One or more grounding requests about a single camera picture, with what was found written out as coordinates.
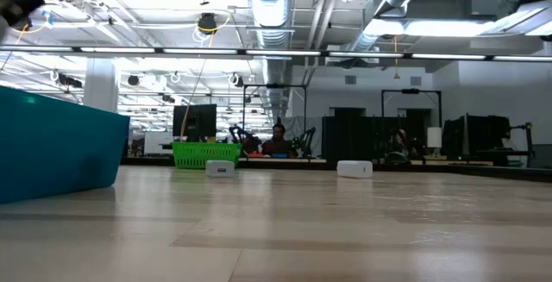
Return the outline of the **teal plastic bin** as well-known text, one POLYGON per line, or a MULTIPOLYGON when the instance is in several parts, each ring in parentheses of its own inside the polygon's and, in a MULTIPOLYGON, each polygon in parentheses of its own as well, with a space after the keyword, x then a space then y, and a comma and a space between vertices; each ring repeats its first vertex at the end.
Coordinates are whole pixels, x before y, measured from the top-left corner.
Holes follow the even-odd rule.
POLYGON ((109 187, 129 118, 0 86, 0 204, 109 187))

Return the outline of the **square white charger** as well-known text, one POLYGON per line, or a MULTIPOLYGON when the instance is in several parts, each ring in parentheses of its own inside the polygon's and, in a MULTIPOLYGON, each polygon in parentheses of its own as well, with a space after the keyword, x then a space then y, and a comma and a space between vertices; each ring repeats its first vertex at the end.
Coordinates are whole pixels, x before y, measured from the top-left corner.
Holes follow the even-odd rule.
POLYGON ((370 179, 373 176, 373 163, 367 160, 340 160, 336 170, 340 177, 370 179))

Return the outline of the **long ceiling light strip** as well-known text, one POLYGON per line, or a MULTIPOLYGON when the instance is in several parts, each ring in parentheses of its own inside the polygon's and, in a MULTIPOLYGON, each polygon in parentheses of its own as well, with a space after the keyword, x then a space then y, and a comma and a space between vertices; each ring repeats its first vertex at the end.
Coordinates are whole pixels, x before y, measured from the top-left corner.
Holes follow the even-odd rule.
POLYGON ((394 52, 347 52, 324 50, 279 50, 279 49, 230 49, 214 47, 62 47, 0 45, 0 52, 47 53, 112 57, 199 57, 200 59, 229 59, 247 57, 270 58, 331 58, 331 59, 379 59, 379 60, 465 60, 489 62, 552 63, 552 56, 505 55, 505 54, 456 54, 456 53, 394 53, 394 52))

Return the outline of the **black computer monitor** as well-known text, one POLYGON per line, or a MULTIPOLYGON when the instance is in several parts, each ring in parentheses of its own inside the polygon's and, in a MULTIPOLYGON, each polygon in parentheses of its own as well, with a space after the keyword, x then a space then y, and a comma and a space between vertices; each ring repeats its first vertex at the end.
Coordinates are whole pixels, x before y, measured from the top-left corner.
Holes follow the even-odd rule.
POLYGON ((216 135, 216 105, 177 105, 172 111, 172 135, 214 137, 216 135))

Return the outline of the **green plastic basket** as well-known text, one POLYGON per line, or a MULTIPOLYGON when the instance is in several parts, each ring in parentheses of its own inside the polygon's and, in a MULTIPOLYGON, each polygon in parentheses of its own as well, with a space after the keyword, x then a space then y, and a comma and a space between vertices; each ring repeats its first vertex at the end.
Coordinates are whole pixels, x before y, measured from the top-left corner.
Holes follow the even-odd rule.
POLYGON ((174 164, 178 169, 205 169, 209 160, 226 160, 236 164, 242 151, 241 144, 173 142, 174 164))

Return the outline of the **small white USB charger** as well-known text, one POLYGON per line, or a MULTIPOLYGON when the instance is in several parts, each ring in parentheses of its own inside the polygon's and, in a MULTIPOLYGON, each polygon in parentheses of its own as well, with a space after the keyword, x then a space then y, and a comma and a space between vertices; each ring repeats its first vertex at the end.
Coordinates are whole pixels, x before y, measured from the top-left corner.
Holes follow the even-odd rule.
POLYGON ((235 163, 229 160, 207 160, 205 173, 210 178, 229 178, 235 175, 235 163))

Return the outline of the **person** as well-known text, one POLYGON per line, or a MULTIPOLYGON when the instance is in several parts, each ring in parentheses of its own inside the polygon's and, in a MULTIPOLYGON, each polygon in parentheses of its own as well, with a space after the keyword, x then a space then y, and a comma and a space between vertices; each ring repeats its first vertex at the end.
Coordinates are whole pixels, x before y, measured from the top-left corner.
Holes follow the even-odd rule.
POLYGON ((415 157, 417 150, 407 141, 406 133, 403 129, 398 128, 392 136, 392 151, 401 153, 405 157, 415 157))
POLYGON ((285 127, 281 123, 275 124, 273 126, 272 138, 261 145, 262 153, 269 156, 275 154, 285 154, 289 157, 294 156, 296 153, 292 149, 292 144, 285 139, 284 135, 285 127))

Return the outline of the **black partition screen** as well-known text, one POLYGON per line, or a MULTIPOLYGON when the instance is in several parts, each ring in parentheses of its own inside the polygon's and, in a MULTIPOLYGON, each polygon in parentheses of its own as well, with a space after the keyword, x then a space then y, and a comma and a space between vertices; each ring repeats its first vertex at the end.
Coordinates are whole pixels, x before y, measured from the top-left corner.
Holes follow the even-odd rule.
POLYGON ((375 160, 377 120, 374 117, 326 116, 322 120, 322 156, 329 162, 375 160))

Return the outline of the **dark grey dome object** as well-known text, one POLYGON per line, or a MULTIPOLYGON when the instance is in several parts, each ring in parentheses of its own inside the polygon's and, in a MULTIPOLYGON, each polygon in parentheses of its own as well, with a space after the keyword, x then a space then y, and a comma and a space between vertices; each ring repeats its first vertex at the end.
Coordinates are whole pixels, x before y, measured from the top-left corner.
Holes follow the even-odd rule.
POLYGON ((388 165, 409 165, 411 163, 410 160, 400 152, 388 153, 384 158, 384 162, 388 165))

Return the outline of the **white cylinder lamp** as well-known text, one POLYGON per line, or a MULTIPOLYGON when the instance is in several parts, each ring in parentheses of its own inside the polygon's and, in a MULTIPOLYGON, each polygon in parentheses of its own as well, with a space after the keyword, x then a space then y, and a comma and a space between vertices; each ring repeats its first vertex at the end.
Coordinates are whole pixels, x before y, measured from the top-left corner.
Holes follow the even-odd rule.
POLYGON ((442 129, 439 127, 427 128, 427 147, 441 148, 442 147, 442 129))

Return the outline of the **black equipment block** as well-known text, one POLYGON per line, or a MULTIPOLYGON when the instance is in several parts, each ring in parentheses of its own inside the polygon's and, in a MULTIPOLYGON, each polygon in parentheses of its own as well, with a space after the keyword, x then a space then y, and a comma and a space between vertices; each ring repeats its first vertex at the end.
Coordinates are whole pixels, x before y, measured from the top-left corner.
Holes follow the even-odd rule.
POLYGON ((505 116, 472 116, 466 114, 447 120, 442 132, 441 153, 447 157, 480 156, 481 151, 504 147, 509 139, 510 120, 505 116))

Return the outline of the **black metal frame stand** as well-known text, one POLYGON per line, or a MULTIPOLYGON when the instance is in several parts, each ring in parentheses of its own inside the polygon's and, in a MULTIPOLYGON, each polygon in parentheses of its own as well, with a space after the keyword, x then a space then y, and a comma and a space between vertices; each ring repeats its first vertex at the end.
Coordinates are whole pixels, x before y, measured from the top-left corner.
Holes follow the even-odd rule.
POLYGON ((291 140, 291 143, 300 158, 311 157, 313 135, 307 129, 307 86, 284 83, 245 84, 241 93, 241 128, 243 129, 246 129, 246 109, 252 107, 255 99, 260 100, 260 108, 267 117, 270 127, 277 123, 284 124, 291 119, 303 119, 299 124, 303 129, 291 140))
POLYGON ((377 144, 379 148, 388 149, 392 146, 392 136, 396 129, 401 128, 405 131, 409 144, 423 144, 427 147, 427 128, 439 127, 442 129, 442 92, 427 91, 419 89, 402 89, 402 90, 382 90, 380 92, 381 113, 379 122, 376 126, 379 128, 377 135, 377 144), (400 93, 403 95, 424 94, 437 107, 438 125, 430 122, 430 116, 425 114, 428 110, 424 109, 407 109, 406 116, 397 115, 394 117, 386 117, 386 94, 400 93))

